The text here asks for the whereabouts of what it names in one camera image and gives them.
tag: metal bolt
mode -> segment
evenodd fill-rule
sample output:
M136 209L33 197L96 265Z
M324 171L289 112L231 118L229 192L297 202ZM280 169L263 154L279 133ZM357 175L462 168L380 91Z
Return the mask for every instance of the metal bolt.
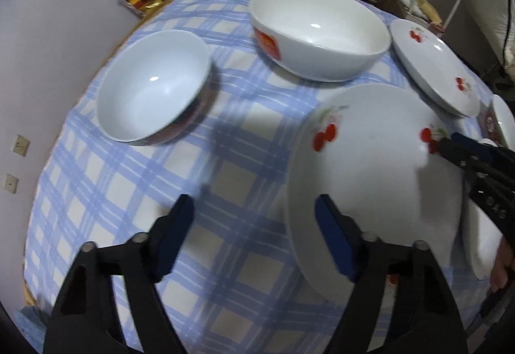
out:
M426 241L415 241L415 246L421 251L427 251L429 249L429 243Z
M80 250L84 253L88 253L89 251L91 251L92 249L95 249L96 248L96 243L94 242L85 242L82 244L82 246L80 247Z
M378 236L372 232L363 232L361 234L361 239L367 242L375 242L378 240Z
M147 232L138 232L136 235L132 237L132 241L140 244L141 242L145 242L148 239Z

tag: electrical outlet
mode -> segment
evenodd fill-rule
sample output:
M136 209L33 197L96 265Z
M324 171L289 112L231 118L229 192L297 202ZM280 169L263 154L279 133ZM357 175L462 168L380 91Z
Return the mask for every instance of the electrical outlet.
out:
M29 148L29 145L29 139L26 139L23 136L18 135L16 136L16 141L14 143L12 151L24 157L27 154L27 149Z
M18 179L14 175L7 174L5 176L4 190L7 190L11 194L16 194L17 188L18 188Z

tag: plaid fabric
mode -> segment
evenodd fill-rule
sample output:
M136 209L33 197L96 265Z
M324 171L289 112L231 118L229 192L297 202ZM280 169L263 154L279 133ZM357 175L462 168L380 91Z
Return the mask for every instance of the plaid fabric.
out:
M299 272L277 203L295 134L321 99L350 85L388 83L426 98L392 53L345 86L292 76L259 51L248 3L175 0L127 42L183 29L210 45L211 104L181 140L137 148L105 138L95 115L105 69L70 111L41 174L27 234L24 274L39 300L54 303L83 242L124 242L187 193L196 198L195 223L157 287L188 351L312 353L326 345L343 307L324 300ZM394 19L368 7L386 24ZM477 78L476 86L487 102L488 88ZM476 120L435 110L452 130L479 135ZM475 279L462 249L455 252L445 274L468 321L488 284ZM138 347L123 282L114 283L127 341ZM387 326L383 312L378 339Z

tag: oval plate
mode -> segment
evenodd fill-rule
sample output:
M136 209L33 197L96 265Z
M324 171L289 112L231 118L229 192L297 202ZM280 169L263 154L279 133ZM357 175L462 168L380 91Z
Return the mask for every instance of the oval plate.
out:
M447 44L408 20L393 21L390 33L409 75L434 102L460 117L479 115L481 103L474 80Z
M315 220L323 193L361 230L401 245L425 240L449 266L462 173L429 153L431 140L444 135L431 108L391 85L350 87L312 113L289 161L285 223L301 271L326 299L344 304L353 286L337 271Z

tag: bowl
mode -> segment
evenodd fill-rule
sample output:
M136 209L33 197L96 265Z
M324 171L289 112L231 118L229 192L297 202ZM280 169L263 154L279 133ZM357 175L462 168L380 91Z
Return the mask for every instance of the bowl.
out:
M249 10L262 50L311 81L356 78L390 47L383 21L356 0L251 0Z
M486 113L488 137L497 145L515 151L515 119L508 104L494 95Z
M206 102L211 54L189 31L139 39L107 68L97 99L101 131L134 146L173 139Z

